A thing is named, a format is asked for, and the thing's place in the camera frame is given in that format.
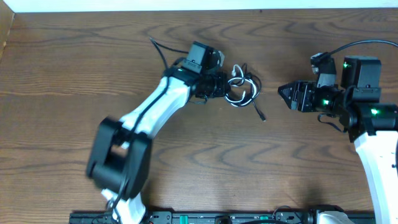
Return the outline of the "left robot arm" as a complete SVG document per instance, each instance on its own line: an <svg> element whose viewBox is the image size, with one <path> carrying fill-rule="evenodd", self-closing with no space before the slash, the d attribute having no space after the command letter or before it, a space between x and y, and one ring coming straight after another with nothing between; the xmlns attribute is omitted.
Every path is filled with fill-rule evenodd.
<svg viewBox="0 0 398 224"><path fill-rule="evenodd" d="M143 221L147 211L141 190L149 175L152 141L191 97L206 103L227 94L224 58L222 51L194 41L183 57L165 65L159 85L136 109L100 122L86 176L102 190L113 223Z"/></svg>

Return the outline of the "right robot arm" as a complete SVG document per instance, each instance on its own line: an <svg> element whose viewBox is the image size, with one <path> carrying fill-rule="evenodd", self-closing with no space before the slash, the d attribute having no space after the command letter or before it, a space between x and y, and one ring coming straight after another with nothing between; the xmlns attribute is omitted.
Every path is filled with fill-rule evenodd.
<svg viewBox="0 0 398 224"><path fill-rule="evenodd" d="M339 119L364 167L376 223L397 223L397 105L380 102L381 61L346 56L339 85L333 58L314 55L312 67L317 80L282 85L278 94L291 110Z"/></svg>

